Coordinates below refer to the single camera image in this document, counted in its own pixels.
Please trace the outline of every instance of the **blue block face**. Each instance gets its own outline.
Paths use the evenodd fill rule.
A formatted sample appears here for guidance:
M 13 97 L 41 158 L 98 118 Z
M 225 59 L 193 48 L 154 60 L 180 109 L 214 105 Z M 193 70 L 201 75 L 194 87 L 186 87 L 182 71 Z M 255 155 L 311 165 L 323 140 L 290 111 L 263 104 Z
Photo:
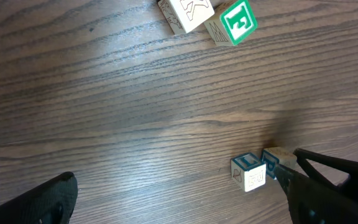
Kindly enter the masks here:
M 233 161 L 244 171 L 251 170 L 263 164 L 257 156 L 250 152 L 233 158 Z
M 262 153 L 262 162 L 266 163 L 266 174 L 271 176 L 273 179 L 276 178 L 273 170 L 276 164 L 280 162 L 280 160 L 277 157 L 271 155 L 271 153 L 264 150 Z

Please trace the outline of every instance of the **green border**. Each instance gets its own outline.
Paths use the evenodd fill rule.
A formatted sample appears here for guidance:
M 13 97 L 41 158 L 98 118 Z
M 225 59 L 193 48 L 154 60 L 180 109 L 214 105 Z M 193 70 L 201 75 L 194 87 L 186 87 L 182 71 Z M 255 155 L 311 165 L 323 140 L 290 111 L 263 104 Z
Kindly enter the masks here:
M 247 32 L 245 32 L 245 34 L 242 34 L 238 40 L 234 40 L 233 38 L 233 35 L 231 34 L 230 32 L 230 28 L 228 26 L 228 24 L 226 23 L 226 20 L 224 19 L 224 16 L 227 15 L 229 12 L 231 12 L 236 6 L 240 5 L 242 2 L 245 2 L 246 3 L 246 6 L 247 6 L 247 9 L 249 11 L 249 15 L 250 15 L 250 18 L 252 20 L 252 22 L 254 23 L 254 26 L 248 30 Z M 251 9 L 251 6 L 249 5 L 248 1 L 247 0 L 240 0 L 240 1 L 237 1 L 236 3 L 234 3 L 232 6 L 230 6 L 228 9 L 226 9 L 220 16 L 220 20 L 224 26 L 224 28 L 226 29 L 226 32 L 227 34 L 229 34 L 229 37 L 231 39 L 231 42 L 234 44 L 234 45 L 237 45 L 239 44 L 241 41 L 243 41 L 246 37 L 248 37 L 249 34 L 253 33 L 254 30 L 256 30 L 256 28 L 258 28 L 258 23 L 255 19 L 255 16 L 254 16 L 254 12 L 252 12 L 252 9 Z

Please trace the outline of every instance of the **blue border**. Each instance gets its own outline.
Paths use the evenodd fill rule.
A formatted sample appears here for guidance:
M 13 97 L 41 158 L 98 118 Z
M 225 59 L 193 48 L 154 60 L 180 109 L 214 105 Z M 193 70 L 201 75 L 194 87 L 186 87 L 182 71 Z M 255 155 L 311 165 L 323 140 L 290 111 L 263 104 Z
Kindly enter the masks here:
M 251 155 L 254 159 L 256 159 L 257 161 L 260 162 L 260 164 L 255 164 L 255 165 L 252 165 L 250 167 L 248 167 L 248 169 L 246 169 L 245 167 L 243 167 L 240 163 L 238 163 L 236 161 L 236 159 L 240 158 L 240 157 L 243 157 L 243 156 L 246 156 L 246 155 Z M 235 164 L 237 164 L 237 166 L 239 166 L 242 170 L 244 171 L 249 171 L 253 168 L 256 168 L 256 167 L 260 167 L 262 166 L 263 164 L 265 164 L 261 159 L 259 159 L 255 154 L 253 154 L 252 152 L 247 152 L 247 153 L 244 153 L 244 154 L 241 154 L 240 156 L 236 156 L 234 157 L 233 159 L 231 159 Z
M 276 165 L 280 163 L 280 159 L 279 159 L 279 158 L 273 156 L 270 152 L 266 151 L 265 149 L 262 151 L 262 155 L 261 155 L 261 157 L 260 157 L 260 160 L 261 160 L 262 162 L 263 162 L 264 154 L 265 154 L 265 153 L 268 154 L 268 155 L 270 155 L 270 156 L 273 157 L 273 158 L 276 158 L 276 160 L 277 160 Z M 268 169 L 267 169 L 267 166 L 266 166 L 266 174 L 269 175 L 269 176 L 270 176 L 271 178 L 273 178 L 273 179 L 276 178 L 275 175 L 269 174 Z

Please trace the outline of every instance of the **letter block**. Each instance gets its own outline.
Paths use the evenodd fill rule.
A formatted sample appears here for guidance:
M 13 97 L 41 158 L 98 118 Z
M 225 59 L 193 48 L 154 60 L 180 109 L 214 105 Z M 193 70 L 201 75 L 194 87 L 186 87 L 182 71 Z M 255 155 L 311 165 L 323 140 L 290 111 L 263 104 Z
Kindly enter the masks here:
M 265 184 L 266 164 L 253 153 L 245 153 L 231 160 L 231 177 L 248 192 Z
M 296 155 L 281 147 L 266 148 L 262 152 L 262 162 L 266 163 L 266 174 L 271 176 L 273 179 L 277 179 L 274 175 L 274 168 L 276 164 L 281 164 L 294 169 L 296 164 Z
M 161 0 L 158 6 L 175 34 L 192 31 L 214 14 L 209 0 Z
M 204 22 L 218 46 L 235 46 L 258 26 L 247 0 L 232 0 L 218 6 L 215 15 Z

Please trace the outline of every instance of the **alphabet block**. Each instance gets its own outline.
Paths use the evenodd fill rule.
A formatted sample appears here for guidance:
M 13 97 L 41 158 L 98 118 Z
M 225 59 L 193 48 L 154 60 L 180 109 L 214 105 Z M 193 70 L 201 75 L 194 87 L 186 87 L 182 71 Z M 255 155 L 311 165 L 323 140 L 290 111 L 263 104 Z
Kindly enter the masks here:
M 266 164 L 253 153 L 245 153 L 231 160 L 231 177 L 248 192 L 265 184 Z
M 266 174 L 271 176 L 273 179 L 277 179 L 273 172 L 275 166 L 277 164 L 281 164 L 294 169 L 296 164 L 296 155 L 281 147 L 266 148 L 262 152 L 262 162 L 266 163 Z
M 192 31 L 214 14 L 209 0 L 161 0 L 158 6 L 175 34 Z
M 258 26 L 247 0 L 232 0 L 221 4 L 215 15 L 204 22 L 218 46 L 235 46 Z

